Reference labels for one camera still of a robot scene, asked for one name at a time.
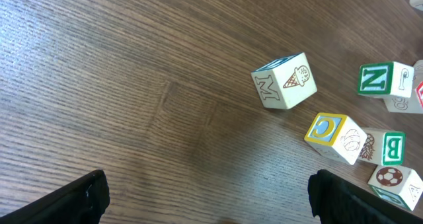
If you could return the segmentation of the yellow letter C block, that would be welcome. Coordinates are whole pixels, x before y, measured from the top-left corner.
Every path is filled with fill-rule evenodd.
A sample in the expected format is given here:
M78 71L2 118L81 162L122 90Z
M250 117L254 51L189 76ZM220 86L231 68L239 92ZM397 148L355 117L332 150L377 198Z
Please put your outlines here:
M304 140L320 155L354 165L367 139L366 132L345 114L319 112Z

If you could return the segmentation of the letter Z block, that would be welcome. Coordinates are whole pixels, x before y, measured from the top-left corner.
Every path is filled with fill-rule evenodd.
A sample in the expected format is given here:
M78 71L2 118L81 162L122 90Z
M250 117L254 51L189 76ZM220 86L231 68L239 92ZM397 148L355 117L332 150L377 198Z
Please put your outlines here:
M289 110L317 92L305 53L281 57L251 72L265 108Z

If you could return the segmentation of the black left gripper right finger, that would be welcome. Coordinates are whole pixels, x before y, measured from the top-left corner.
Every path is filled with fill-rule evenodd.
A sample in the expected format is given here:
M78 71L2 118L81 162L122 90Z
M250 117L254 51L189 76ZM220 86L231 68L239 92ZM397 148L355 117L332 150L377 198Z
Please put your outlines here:
M421 218L325 169L309 177L307 190L312 215L321 224L422 224Z

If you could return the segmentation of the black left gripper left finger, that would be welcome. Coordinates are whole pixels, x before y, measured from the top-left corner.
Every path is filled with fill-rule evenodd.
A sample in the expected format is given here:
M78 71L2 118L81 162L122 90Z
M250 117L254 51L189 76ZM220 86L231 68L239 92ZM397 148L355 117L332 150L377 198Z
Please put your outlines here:
M1 224L97 224L110 204L103 170L94 170L62 188L1 217Z

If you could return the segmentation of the green letter B pineapple block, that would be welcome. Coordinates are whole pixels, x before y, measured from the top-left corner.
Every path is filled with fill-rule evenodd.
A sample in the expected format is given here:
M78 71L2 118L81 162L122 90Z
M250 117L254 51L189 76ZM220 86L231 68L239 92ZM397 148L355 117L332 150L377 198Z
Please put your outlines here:
M403 131L362 128L367 139L358 160L375 165L402 165L405 154L406 134Z

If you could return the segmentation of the letter A soccer block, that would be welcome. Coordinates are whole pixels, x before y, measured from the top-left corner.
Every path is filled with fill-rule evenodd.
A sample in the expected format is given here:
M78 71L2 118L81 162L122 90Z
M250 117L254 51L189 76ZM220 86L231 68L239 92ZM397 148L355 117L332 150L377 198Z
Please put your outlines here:
M408 167L377 166L367 184L376 196L413 211L422 195L422 179Z

